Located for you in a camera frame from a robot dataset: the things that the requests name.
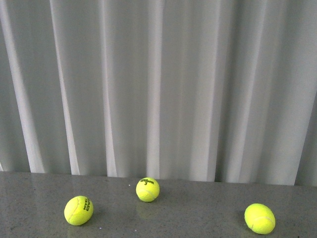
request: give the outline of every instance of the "tennis ball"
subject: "tennis ball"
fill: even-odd
[[[135,190],[141,201],[152,202],[159,195],[159,183],[154,178],[143,178]]]
[[[69,224],[80,226],[91,218],[93,211],[93,203],[88,197],[77,196],[66,204],[64,216]]]
[[[252,231],[261,235],[269,234],[275,227],[274,214],[263,204],[254,203],[248,206],[244,219]]]

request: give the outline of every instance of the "curtain fold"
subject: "curtain fold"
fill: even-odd
[[[0,1],[0,170],[317,185],[316,9]]]

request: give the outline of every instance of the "gray curtain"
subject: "gray curtain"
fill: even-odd
[[[317,1],[0,0],[0,170],[317,185]]]

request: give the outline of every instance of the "ball seam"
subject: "ball seam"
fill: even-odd
[[[141,191],[145,191],[145,192],[147,192],[149,195],[151,195],[151,196],[152,196],[152,199],[153,199],[153,200],[155,200],[155,196],[153,195],[153,193],[152,193],[152,192],[150,192],[150,191],[148,191],[148,190],[146,190],[146,189],[141,189]]]
[[[69,223],[70,223],[70,219],[74,216],[74,213],[75,213],[75,211],[77,210],[78,206],[79,206],[79,198],[77,198],[77,206],[76,206],[76,208],[73,210],[72,214],[70,215],[70,217],[69,217],[69,219],[68,219],[68,222],[69,222]]]
[[[261,219],[261,218],[268,219],[272,223],[272,225],[275,226],[274,222],[272,221],[272,219],[270,217],[268,217],[268,216],[257,217],[257,218],[254,219],[254,221],[257,221],[258,219]]]

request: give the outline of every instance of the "speckled surface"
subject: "speckled surface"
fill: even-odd
[[[158,180],[159,197],[144,203],[135,194],[138,180],[0,172],[0,237],[317,237],[316,187]],[[95,209],[79,227],[63,215],[76,195],[88,196]],[[255,202],[275,214],[269,235],[244,222],[244,210]]]

